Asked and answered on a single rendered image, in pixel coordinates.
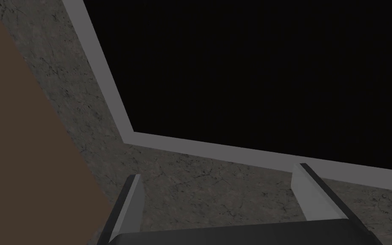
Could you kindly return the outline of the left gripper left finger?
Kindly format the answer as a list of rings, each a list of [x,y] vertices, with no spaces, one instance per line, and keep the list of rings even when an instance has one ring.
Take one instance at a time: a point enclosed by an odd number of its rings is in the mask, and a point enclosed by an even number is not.
[[[140,231],[145,192],[140,174],[128,176],[100,234],[97,245],[114,245],[118,235]]]

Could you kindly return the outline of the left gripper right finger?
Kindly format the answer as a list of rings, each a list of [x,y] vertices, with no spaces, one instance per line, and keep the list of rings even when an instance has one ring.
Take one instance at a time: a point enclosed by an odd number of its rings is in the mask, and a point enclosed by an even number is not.
[[[307,221],[347,218],[301,164],[293,167],[291,189]]]

